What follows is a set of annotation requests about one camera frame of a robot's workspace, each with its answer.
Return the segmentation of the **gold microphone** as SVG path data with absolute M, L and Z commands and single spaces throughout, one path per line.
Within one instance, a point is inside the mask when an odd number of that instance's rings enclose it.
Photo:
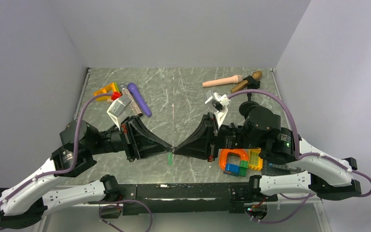
M 262 71 L 255 71 L 251 75 L 245 77 L 237 85 L 235 85 L 230 93 L 243 90 L 245 87 L 258 89 L 260 87 L 260 78 L 262 77 Z

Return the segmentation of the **orange curved track piece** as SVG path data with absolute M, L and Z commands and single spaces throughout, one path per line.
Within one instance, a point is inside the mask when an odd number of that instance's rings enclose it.
M 249 161 L 248 153 L 244 149 L 221 149 L 219 151 L 219 167 L 223 171 L 229 161 L 239 165 L 239 162 L 242 160 L 246 162 Z

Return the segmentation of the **orange triangle toy block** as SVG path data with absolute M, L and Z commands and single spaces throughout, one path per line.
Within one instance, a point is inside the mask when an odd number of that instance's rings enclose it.
M 111 96 L 102 96 L 97 98 L 97 101 L 107 101 L 107 102 L 113 102 L 114 100 L 118 99 L 119 97 L 122 96 L 118 85 L 115 82 L 112 82 L 105 87 L 97 90 L 96 92 L 93 93 L 93 96 L 97 96 L 100 94 L 106 94 L 106 93 L 111 93 Z

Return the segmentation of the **black microphone stand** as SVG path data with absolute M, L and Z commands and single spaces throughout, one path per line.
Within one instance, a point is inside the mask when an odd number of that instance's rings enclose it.
M 256 80 L 253 76 L 247 76 L 246 78 L 243 79 L 242 81 L 242 86 L 240 87 L 240 91 L 242 90 L 247 90 L 247 89 L 258 89 L 260 87 L 260 81 Z M 243 102 L 240 105 L 241 107 L 245 107 L 249 105 L 249 103 L 252 102 L 252 94 L 247 93 L 247 101 Z

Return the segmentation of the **purple tube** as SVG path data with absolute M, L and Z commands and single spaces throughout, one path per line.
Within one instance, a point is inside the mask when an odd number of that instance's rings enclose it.
M 147 117 L 151 117 L 152 116 L 152 112 L 151 112 L 150 108 L 148 107 L 147 103 L 145 102 L 145 100 L 144 100 L 142 94 L 140 93 L 137 85 L 134 84 L 133 82 L 131 82 L 131 83 L 128 84 L 128 89 L 131 92 L 131 94 L 134 97 L 134 99 L 136 100 L 137 105 L 140 107 L 140 109 L 142 110 L 142 112 Z

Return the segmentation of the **glitter tube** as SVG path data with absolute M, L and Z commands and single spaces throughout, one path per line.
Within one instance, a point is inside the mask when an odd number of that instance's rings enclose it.
M 141 111 L 141 109 L 138 106 L 137 102 L 135 101 L 133 95 L 129 91 L 128 86 L 125 85 L 125 84 L 120 84 L 119 88 L 120 88 L 121 92 L 124 95 L 127 95 L 127 97 L 131 100 L 129 105 L 130 105 L 130 108 L 132 109 L 132 112 L 134 113 L 134 115 L 135 116 L 143 116 L 143 112 Z

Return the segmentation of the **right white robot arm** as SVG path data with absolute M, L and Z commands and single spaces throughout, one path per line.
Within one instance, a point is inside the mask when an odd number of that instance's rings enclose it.
M 259 149 L 259 156 L 269 163 L 301 169 L 298 174 L 251 176 L 247 195 L 253 201 L 281 193 L 309 193 L 331 201 L 361 197 L 360 182 L 352 175 L 357 169 L 355 159 L 324 155 L 303 138 L 295 142 L 293 132 L 281 126 L 280 116 L 257 102 L 243 102 L 239 113 L 244 117 L 241 126 L 219 126 L 215 115 L 205 114 L 173 153 L 214 161 L 221 149 Z

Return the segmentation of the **blue toy brick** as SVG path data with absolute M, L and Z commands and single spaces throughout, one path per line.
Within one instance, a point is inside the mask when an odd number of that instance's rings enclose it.
M 240 167 L 239 165 L 235 165 L 232 163 L 227 163 L 224 168 L 224 173 L 231 175 L 231 176 L 239 176 L 240 175 Z

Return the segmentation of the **green toy brick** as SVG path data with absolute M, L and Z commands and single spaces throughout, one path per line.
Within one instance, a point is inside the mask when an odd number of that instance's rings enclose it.
M 245 177 L 247 175 L 248 168 L 249 162 L 246 160 L 241 160 L 239 164 L 239 176 Z

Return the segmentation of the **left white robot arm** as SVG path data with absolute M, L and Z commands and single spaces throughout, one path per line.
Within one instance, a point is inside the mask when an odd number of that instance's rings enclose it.
M 33 174 L 11 188 L 0 188 L 0 230 L 23 229 L 44 216 L 80 203 L 113 203 L 126 199 L 125 190 L 112 175 L 87 185 L 56 190 L 96 164 L 98 154 L 125 152 L 130 162 L 170 152 L 172 146 L 153 134 L 138 116 L 105 131 L 82 119 L 60 133 L 62 145 Z

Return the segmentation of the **yellow toy brick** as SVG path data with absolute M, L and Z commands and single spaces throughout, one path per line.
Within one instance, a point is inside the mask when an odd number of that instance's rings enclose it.
M 249 149 L 248 167 L 251 170 L 261 171 L 263 168 L 263 159 L 259 156 L 261 149 Z

